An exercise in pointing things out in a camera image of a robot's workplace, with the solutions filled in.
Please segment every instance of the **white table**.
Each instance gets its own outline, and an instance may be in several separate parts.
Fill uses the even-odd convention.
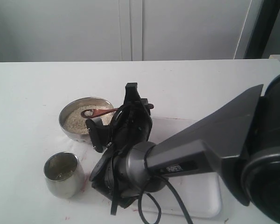
[[[273,59],[0,63],[0,223],[142,223],[131,209],[110,216],[110,202],[89,184],[87,197],[68,201],[62,211],[60,206],[50,207],[64,201],[47,190],[43,158],[69,150],[65,142],[72,151],[79,145],[84,153],[80,158],[89,151],[60,130],[58,115],[69,102],[99,96],[119,106],[126,83],[138,82],[140,95],[155,106],[153,116],[199,120],[251,86],[264,84],[265,90],[278,74],[280,63]],[[91,156],[98,160],[101,155],[92,152]],[[23,190],[27,184],[32,186],[28,192]],[[253,205],[242,206],[220,184],[222,212],[212,219],[194,219],[195,224],[273,223]],[[146,216],[153,221],[155,214]],[[163,215],[161,223],[185,220]]]

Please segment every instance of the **brown spoon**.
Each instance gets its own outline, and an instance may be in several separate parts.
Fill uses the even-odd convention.
[[[89,109],[89,110],[84,110],[81,112],[81,117],[82,118],[96,118],[103,116],[105,114],[117,111],[118,108],[114,109],[108,109],[108,110],[103,110],[103,109]]]

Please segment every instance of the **metal cup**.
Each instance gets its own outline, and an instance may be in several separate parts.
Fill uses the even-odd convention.
[[[70,198],[83,187],[84,171],[76,155],[61,152],[51,156],[43,167],[47,186],[59,198]]]

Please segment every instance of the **metal bowl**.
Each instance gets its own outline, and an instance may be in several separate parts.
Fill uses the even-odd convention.
[[[89,134],[77,134],[69,132],[64,128],[64,123],[67,117],[76,109],[82,106],[89,106],[89,105],[98,105],[98,106],[106,106],[108,109],[112,109],[113,105],[105,99],[98,98],[98,97],[85,97],[82,99],[77,99],[68,105],[66,105],[59,114],[59,125],[63,132],[71,139],[78,141],[78,142],[85,142],[91,144],[91,140]]]

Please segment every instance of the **black wire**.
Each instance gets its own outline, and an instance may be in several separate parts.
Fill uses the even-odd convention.
[[[191,219],[191,217],[190,217],[190,215],[189,215],[189,213],[188,213],[188,211],[187,211],[186,206],[184,205],[184,203],[183,203],[181,197],[178,195],[177,191],[176,191],[175,188],[172,186],[172,184],[171,184],[167,179],[165,179],[165,178],[162,177],[162,176],[156,176],[156,175],[155,175],[155,176],[153,176],[153,178],[158,178],[158,179],[160,179],[162,182],[164,182],[164,183],[167,185],[167,187],[171,190],[171,192],[172,192],[173,195],[175,196],[175,198],[176,198],[176,200],[177,200],[179,206],[181,207],[182,212],[183,212],[183,215],[185,216],[187,223],[188,223],[188,224],[193,224],[193,221],[192,221],[192,219]],[[142,197],[143,197],[143,193],[144,193],[146,187],[148,186],[148,184],[149,184],[151,181],[152,181],[152,178],[146,182],[146,184],[145,184],[145,185],[143,186],[143,188],[141,189],[140,194],[139,194],[139,198],[138,198],[138,211],[139,211],[140,218],[142,219],[142,221],[144,222],[144,224],[150,224],[150,223],[145,219],[145,217],[144,217],[144,215],[143,215],[143,211],[142,211]],[[147,195],[153,200],[154,204],[155,204],[155,205],[157,206],[157,208],[158,208],[158,217],[157,217],[157,220],[156,220],[155,223],[154,223],[154,224],[158,224],[158,223],[160,222],[161,214],[162,214],[161,207],[160,207],[160,205],[158,204],[158,202],[156,201],[156,199],[155,199],[152,195],[150,195],[150,194],[147,194]]]

